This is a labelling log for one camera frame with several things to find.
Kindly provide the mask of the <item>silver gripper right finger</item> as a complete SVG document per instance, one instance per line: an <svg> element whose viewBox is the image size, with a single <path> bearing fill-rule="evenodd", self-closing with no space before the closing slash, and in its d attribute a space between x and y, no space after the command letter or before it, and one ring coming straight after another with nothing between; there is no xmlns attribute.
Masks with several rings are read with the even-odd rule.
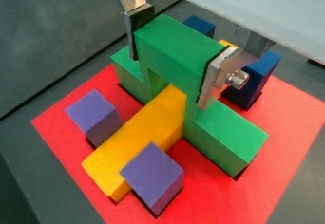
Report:
<svg viewBox="0 0 325 224"><path fill-rule="evenodd" d="M273 47L274 42L254 31L241 28L235 32L234 42L226 42L221 51L206 62L197 105L205 109L211 98L219 98L227 86L241 90L249 81L242 70L255 63Z"/></svg>

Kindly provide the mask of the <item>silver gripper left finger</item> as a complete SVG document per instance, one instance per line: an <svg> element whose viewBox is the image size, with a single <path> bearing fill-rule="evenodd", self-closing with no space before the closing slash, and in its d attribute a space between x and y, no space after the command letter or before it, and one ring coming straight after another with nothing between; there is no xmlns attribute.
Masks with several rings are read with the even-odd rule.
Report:
<svg viewBox="0 0 325 224"><path fill-rule="evenodd" d="M130 57L138 60L135 31L142 28L155 16L155 7L146 0L118 0L123 10L123 18L127 29Z"/></svg>

